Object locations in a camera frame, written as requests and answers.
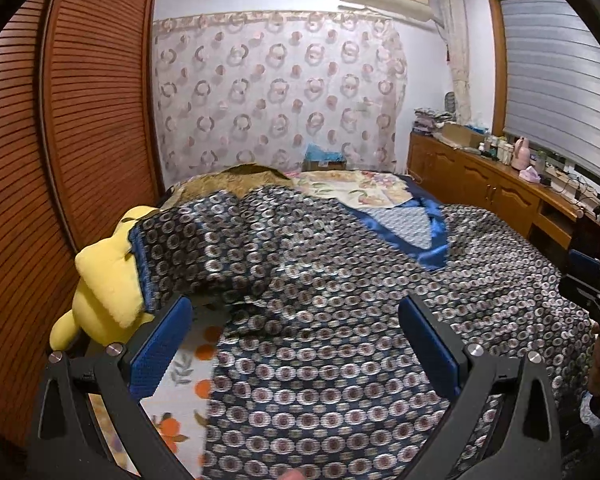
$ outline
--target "window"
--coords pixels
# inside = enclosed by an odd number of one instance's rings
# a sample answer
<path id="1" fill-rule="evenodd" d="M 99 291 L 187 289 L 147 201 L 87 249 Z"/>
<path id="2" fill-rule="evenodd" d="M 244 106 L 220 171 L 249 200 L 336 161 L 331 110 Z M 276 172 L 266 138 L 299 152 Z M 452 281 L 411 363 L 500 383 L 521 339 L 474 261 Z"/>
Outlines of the window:
<path id="1" fill-rule="evenodd" d="M 600 177 L 598 42 L 565 0 L 491 0 L 491 7 L 495 133 L 528 137 Z"/>

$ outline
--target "patterned curtain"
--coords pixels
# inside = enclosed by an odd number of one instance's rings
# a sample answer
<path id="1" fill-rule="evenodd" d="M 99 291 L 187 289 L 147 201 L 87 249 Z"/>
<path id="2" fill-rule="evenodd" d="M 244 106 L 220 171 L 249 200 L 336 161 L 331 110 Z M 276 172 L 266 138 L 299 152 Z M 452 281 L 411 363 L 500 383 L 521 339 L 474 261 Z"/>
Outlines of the patterned curtain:
<path id="1" fill-rule="evenodd" d="M 259 162 L 298 170 L 309 143 L 393 170 L 406 62 L 391 20 L 237 12 L 154 23 L 165 184 Z"/>

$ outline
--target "blue pad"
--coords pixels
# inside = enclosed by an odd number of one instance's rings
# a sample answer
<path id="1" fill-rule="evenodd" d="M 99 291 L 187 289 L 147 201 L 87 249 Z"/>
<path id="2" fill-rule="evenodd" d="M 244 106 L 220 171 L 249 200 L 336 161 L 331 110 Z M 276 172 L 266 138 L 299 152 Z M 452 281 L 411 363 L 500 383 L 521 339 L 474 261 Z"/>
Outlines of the blue pad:
<path id="1" fill-rule="evenodd" d="M 131 361 L 129 392 L 135 400 L 151 397 L 173 356 L 189 332 L 193 318 L 191 302 L 181 297 L 171 307 Z"/>
<path id="2" fill-rule="evenodd" d="M 569 274 L 585 283 L 596 283 L 600 279 L 600 262 L 572 249 L 568 254 Z"/>
<path id="3" fill-rule="evenodd" d="M 400 302 L 398 320 L 435 392 L 455 400 L 461 389 L 458 362 L 411 298 Z"/>

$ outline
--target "brown blanket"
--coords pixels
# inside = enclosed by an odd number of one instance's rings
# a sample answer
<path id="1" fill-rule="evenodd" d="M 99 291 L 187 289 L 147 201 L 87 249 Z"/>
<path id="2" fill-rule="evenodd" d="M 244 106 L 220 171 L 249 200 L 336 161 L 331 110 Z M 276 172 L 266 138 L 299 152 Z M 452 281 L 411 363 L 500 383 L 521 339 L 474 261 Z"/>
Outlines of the brown blanket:
<path id="1" fill-rule="evenodd" d="M 220 190 L 227 190 L 242 198 L 252 189 L 263 186 L 293 187 L 293 182 L 284 173 L 268 166 L 239 164 L 220 173 L 196 176 L 176 184 L 173 194 L 160 209 L 165 210 Z"/>

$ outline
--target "louvered wardrobe door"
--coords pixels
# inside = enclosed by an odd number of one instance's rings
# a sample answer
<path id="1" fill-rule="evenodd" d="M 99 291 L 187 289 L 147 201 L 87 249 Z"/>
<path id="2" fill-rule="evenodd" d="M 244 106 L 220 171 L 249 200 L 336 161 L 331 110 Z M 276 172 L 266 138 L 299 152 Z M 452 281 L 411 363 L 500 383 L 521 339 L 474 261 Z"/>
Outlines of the louvered wardrobe door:
<path id="1" fill-rule="evenodd" d="M 153 0 L 53 0 L 43 126 L 75 245 L 109 236 L 158 197 L 148 99 Z"/>
<path id="2" fill-rule="evenodd" d="M 36 59 L 46 0 L 0 33 L 0 434 L 23 446 L 49 331 L 78 281 L 36 131 Z"/>

